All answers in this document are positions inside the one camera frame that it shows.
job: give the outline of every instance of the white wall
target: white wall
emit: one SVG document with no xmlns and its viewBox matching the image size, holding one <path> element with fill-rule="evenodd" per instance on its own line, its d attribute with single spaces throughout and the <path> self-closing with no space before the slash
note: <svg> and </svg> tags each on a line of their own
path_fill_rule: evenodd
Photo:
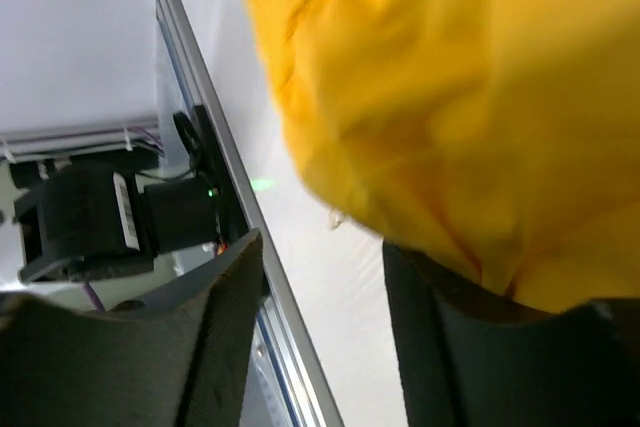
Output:
<svg viewBox="0 0 640 427">
<path fill-rule="evenodd" d="M 406 425 L 380 240 L 328 209 L 298 180 L 254 47 L 243 0 L 183 0 L 284 269 L 345 424 Z"/>
</svg>

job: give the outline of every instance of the yellow cloth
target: yellow cloth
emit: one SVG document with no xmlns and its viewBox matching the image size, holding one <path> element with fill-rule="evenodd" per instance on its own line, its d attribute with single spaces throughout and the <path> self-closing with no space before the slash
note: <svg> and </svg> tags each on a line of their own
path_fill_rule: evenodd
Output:
<svg viewBox="0 0 640 427">
<path fill-rule="evenodd" d="M 640 296 L 640 0 L 248 0 L 306 184 L 500 294 Z"/>
</svg>

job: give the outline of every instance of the cable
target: cable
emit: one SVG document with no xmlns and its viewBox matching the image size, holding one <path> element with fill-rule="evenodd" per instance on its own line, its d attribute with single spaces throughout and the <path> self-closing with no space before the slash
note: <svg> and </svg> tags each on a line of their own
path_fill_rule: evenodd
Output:
<svg viewBox="0 0 640 427">
<path fill-rule="evenodd" d="M 142 149 L 153 152 L 157 155 L 164 157 L 164 151 L 155 145 L 150 145 L 142 139 L 133 139 L 131 141 L 131 145 L 136 147 L 140 147 Z M 14 154 L 17 162 L 31 162 L 37 160 L 46 160 L 51 158 L 59 158 L 59 157 L 71 157 L 74 155 L 88 155 L 88 154 L 97 154 L 100 152 L 109 152 L 111 150 L 120 150 L 124 149 L 125 144 L 122 142 L 110 142 L 110 143 L 102 143 L 89 145 L 86 147 L 78 147 L 75 149 L 65 149 L 65 150 L 50 150 L 50 151 L 42 151 L 42 152 L 29 152 L 25 154 Z M 5 157 L 0 157 L 0 163 L 6 160 Z"/>
<path fill-rule="evenodd" d="M 162 145 L 162 141 L 158 137 L 153 135 L 151 132 L 149 132 L 147 129 L 143 129 L 142 127 L 130 127 L 129 132 L 137 132 L 138 134 L 142 134 L 148 139 L 151 139 L 161 149 L 164 148 Z"/>
<path fill-rule="evenodd" d="M 193 171 L 194 171 L 194 169 L 190 168 L 186 172 L 182 172 L 181 174 L 172 175 L 172 176 L 169 176 L 169 177 L 159 177 L 159 176 L 156 176 L 156 175 L 147 174 L 145 172 L 136 172 L 136 175 L 139 175 L 140 177 L 144 177 L 144 178 L 147 178 L 147 179 L 158 180 L 160 182 L 169 182 L 171 180 L 180 180 L 180 179 L 186 177 L 187 175 L 192 174 Z"/>
<path fill-rule="evenodd" d="M 98 297 L 98 293 L 94 290 L 93 287 L 91 287 L 91 284 L 89 282 L 85 282 L 84 284 L 82 284 L 82 290 L 84 290 L 84 292 L 87 294 L 89 302 L 91 302 L 91 305 L 93 305 L 93 307 L 98 312 L 106 311 L 106 309 L 104 308 L 104 304 L 100 300 L 100 297 Z"/>
</svg>

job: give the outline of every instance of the purple wire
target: purple wire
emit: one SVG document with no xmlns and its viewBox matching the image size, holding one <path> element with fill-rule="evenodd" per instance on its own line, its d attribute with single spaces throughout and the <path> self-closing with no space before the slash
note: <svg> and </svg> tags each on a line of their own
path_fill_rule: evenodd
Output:
<svg viewBox="0 0 640 427">
<path fill-rule="evenodd" d="M 97 311 L 104 312 L 107 310 L 104 308 L 100 297 L 98 297 L 98 293 L 93 287 L 91 287 L 91 284 L 89 282 L 85 282 L 84 284 L 82 284 L 82 289 L 87 294 L 87 297 L 89 297 L 89 302 L 91 302 L 91 305 L 93 305 L 93 307 Z"/>
<path fill-rule="evenodd" d="M 129 130 L 129 132 L 137 132 L 138 134 L 144 135 L 145 137 L 151 139 L 161 149 L 164 148 L 162 146 L 162 141 L 147 129 L 143 129 L 142 127 L 128 127 L 127 129 Z"/>
</svg>

